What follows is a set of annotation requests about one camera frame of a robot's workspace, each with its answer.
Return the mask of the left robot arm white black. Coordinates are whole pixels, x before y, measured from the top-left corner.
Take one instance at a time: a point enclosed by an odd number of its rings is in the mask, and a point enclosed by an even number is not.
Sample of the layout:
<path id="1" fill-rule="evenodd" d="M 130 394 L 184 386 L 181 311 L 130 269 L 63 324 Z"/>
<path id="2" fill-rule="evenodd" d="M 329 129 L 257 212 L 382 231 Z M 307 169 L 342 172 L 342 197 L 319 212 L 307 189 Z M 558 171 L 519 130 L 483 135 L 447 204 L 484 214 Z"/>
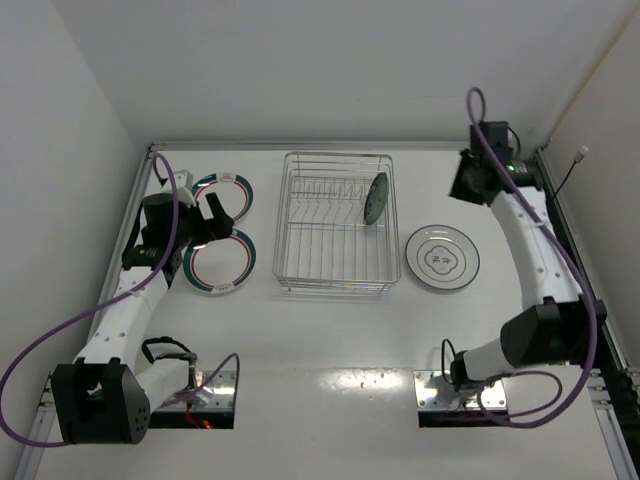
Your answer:
<path id="1" fill-rule="evenodd" d="M 185 188 L 143 198 L 112 304 L 73 363 L 58 365 L 51 377 L 66 443 L 137 444 L 155 410 L 179 393 L 196 392 L 197 356 L 191 351 L 163 353 L 139 374 L 133 369 L 149 321 L 182 265 L 183 250 L 232 233 L 234 221 L 217 194 L 205 198 L 210 218 Z"/>

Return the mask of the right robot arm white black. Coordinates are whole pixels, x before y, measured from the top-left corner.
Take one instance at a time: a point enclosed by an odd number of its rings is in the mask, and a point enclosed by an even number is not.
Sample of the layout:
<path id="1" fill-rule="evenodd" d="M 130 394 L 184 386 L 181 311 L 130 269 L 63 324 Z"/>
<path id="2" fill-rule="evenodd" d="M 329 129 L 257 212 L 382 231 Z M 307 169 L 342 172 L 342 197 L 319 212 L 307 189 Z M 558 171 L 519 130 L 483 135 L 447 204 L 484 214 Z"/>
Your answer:
<path id="1" fill-rule="evenodd" d="M 548 197 L 533 173 L 513 165 L 508 136 L 505 121 L 471 127 L 450 195 L 491 210 L 516 267 L 523 311 L 501 327 L 497 339 L 455 354 L 450 381 L 457 391 L 525 367 L 584 365 L 606 317 L 602 301 L 585 303 L 588 284 L 576 279 L 578 271 L 556 237 Z"/>

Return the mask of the small blue patterned plate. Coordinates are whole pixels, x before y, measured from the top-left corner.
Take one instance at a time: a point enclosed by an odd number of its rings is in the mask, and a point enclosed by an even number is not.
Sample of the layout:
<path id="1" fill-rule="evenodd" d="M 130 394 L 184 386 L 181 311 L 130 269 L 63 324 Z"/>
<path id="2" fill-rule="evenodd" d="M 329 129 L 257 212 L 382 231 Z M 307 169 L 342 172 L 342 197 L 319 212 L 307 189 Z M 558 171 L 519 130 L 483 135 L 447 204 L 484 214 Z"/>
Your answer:
<path id="1" fill-rule="evenodd" d="M 389 195 L 389 179 L 386 172 L 380 172 L 372 181 L 365 200 L 364 223 L 374 225 L 383 214 Z"/>

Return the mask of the white plate with grey rim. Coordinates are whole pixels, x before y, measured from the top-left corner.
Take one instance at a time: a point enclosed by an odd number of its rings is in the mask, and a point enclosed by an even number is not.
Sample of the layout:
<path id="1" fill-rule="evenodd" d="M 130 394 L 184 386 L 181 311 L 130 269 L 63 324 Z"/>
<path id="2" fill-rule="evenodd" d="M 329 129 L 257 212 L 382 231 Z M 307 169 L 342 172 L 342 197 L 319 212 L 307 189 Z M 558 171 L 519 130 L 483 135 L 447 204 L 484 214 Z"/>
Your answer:
<path id="1" fill-rule="evenodd" d="M 463 289 L 480 271 L 475 243 L 464 232 L 447 225 L 427 225 L 413 232 L 404 254 L 411 274 L 435 290 Z"/>

